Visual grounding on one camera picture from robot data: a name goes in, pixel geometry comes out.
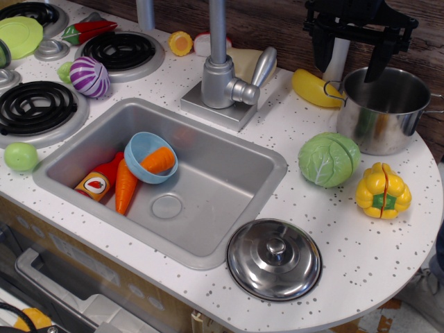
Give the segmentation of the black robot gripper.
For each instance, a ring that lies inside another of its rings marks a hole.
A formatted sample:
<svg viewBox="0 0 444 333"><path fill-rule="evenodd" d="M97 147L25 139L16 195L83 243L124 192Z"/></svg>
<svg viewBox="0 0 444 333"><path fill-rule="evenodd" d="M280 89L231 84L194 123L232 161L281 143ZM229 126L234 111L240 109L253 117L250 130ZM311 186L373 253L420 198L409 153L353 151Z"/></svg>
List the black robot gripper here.
<svg viewBox="0 0 444 333"><path fill-rule="evenodd" d="M306 1L303 29L312 36L314 62L325 73L336 37L373 45L365 83L377 80L393 55L409 49L417 19L385 1Z"/></svg>

